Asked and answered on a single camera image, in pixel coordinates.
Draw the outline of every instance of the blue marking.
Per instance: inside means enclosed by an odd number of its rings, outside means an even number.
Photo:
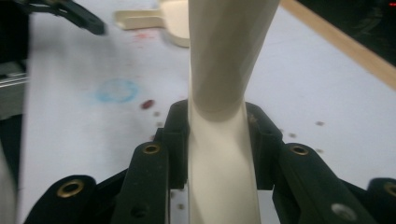
[[[137,87],[132,81],[114,78],[103,83],[95,95],[104,103],[126,103],[133,100],[137,92]]]

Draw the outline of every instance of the cream plastic piece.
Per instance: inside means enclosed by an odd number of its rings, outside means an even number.
[[[117,11],[114,17],[123,30],[163,27],[173,43],[186,48],[190,45],[187,0],[163,0],[159,9]]]
[[[278,0],[190,0],[190,224],[258,224],[244,93]]]

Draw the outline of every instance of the white work surface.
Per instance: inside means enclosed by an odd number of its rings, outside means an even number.
[[[57,180],[90,175],[99,183],[127,168],[169,106],[188,96],[188,49],[161,29],[122,31],[113,22],[114,11],[153,2],[78,2],[106,23],[106,36],[50,14],[32,17],[19,223]],[[141,109],[147,100],[153,107]],[[396,92],[281,7],[246,100],[283,130],[285,142],[317,149],[340,178],[361,188],[374,177],[396,178]],[[186,223],[187,194],[174,195],[172,223]],[[278,223],[271,194],[259,199],[262,223]]]

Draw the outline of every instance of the wooden edge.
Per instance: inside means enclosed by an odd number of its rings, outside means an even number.
[[[295,0],[281,0],[280,5],[371,74],[396,90],[395,66],[383,60],[374,52],[344,34],[299,2]]]

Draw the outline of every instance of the cream plastic rod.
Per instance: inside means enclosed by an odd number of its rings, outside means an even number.
[[[278,0],[190,0],[190,224],[258,224],[244,93]]]

